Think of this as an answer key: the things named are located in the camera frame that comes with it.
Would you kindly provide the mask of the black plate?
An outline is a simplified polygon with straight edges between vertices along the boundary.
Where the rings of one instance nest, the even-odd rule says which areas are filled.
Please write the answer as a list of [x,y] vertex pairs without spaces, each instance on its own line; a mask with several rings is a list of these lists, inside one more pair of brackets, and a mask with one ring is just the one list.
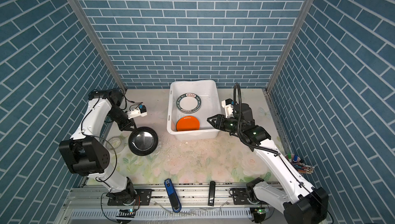
[[158,135],[150,127],[139,127],[128,138],[128,146],[132,153],[137,156],[148,156],[158,146]]

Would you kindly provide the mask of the orange plastic plate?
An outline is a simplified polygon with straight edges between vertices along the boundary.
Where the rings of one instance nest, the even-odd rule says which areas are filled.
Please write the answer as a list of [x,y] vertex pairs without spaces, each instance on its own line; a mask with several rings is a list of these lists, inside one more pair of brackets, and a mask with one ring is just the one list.
[[176,124],[177,131],[193,131],[200,129],[200,122],[194,116],[185,116],[178,120]]

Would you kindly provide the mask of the green rimmed white plate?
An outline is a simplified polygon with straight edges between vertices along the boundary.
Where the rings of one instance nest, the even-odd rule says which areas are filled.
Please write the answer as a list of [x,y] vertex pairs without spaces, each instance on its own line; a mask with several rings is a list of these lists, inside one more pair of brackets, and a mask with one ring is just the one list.
[[184,114],[193,114],[202,106],[202,100],[194,93],[185,93],[178,97],[176,106]]

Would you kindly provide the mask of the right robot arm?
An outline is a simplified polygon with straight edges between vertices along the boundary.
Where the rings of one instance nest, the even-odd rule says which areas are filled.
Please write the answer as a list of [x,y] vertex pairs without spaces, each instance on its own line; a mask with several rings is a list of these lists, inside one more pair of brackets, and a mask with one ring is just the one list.
[[207,122],[215,129],[238,137],[267,165],[282,190],[264,180],[251,182],[256,201],[264,201],[281,212],[289,224],[319,224],[328,216],[328,193],[314,187],[285,158],[267,131],[254,122],[227,118],[224,115],[209,117]]

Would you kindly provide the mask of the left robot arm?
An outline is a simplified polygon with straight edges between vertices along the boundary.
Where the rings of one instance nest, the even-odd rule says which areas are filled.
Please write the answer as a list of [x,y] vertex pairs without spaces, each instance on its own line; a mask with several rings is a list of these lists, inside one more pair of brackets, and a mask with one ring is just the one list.
[[59,152],[71,173],[96,180],[107,188],[110,198],[130,204],[136,198],[133,184],[111,164],[110,152],[102,145],[100,137],[107,117],[116,122],[121,131],[137,128],[134,119],[121,108],[123,100],[119,88],[89,93],[88,107],[81,123],[68,140],[60,142]]

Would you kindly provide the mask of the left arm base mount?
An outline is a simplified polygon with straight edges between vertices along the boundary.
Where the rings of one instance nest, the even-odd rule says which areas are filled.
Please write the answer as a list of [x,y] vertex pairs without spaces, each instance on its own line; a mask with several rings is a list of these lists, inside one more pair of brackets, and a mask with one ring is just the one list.
[[152,196],[152,190],[137,189],[131,194],[127,191],[106,193],[106,196],[109,198],[109,206],[149,205]]

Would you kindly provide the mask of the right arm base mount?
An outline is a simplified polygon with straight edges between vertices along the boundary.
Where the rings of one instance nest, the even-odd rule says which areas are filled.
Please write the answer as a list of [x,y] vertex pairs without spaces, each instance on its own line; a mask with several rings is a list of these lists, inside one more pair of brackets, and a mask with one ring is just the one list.
[[261,205],[264,201],[259,200],[249,188],[230,188],[229,194],[234,205]]

